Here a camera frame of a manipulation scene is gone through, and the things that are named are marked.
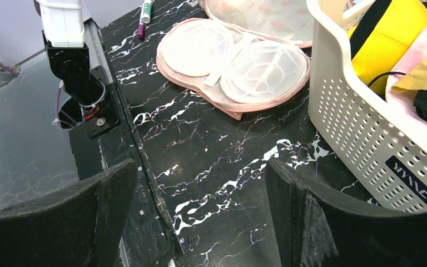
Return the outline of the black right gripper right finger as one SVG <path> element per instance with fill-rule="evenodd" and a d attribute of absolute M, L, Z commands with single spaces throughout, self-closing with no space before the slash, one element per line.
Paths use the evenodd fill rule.
<path fill-rule="evenodd" d="M 427 266 L 427 212 L 368 204 L 277 159 L 265 182 L 282 266 Z"/>

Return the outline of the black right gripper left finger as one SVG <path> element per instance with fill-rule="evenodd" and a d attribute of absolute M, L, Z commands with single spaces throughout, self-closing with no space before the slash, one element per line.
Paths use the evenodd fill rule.
<path fill-rule="evenodd" d="M 125 160 L 0 211 L 0 266 L 113 266 L 137 182 Z"/>

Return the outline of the orange floral bra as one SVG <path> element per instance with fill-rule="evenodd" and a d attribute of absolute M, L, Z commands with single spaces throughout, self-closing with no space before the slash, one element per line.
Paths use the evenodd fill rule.
<path fill-rule="evenodd" d="M 295 96 L 310 77 L 305 1 L 200 1 L 207 18 L 175 25 L 157 48 L 161 74 L 240 119 Z"/>

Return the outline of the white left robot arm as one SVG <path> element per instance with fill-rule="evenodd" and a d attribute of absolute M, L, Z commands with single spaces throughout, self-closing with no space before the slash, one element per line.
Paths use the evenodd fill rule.
<path fill-rule="evenodd" d="M 43 40 L 52 73 L 82 108 L 98 105 L 105 86 L 92 74 L 90 51 L 85 43 L 81 1 L 34 1 L 42 21 Z"/>

